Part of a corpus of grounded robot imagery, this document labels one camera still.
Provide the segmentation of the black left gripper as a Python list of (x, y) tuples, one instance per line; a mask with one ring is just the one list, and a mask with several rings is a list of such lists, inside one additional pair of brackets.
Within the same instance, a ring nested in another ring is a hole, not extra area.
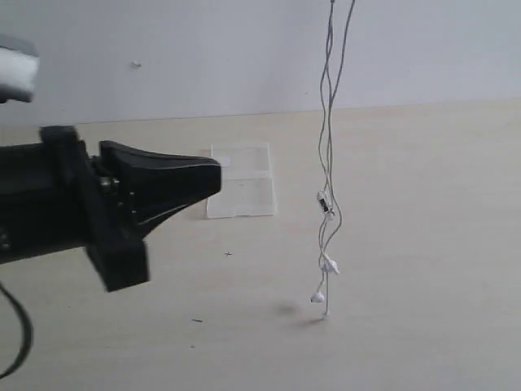
[(107, 291), (133, 287), (150, 279), (141, 238), (221, 191), (213, 158), (105, 140), (99, 172), (112, 180), (112, 201), (74, 127), (39, 134), (39, 143), (1, 149), (2, 263), (83, 248)]

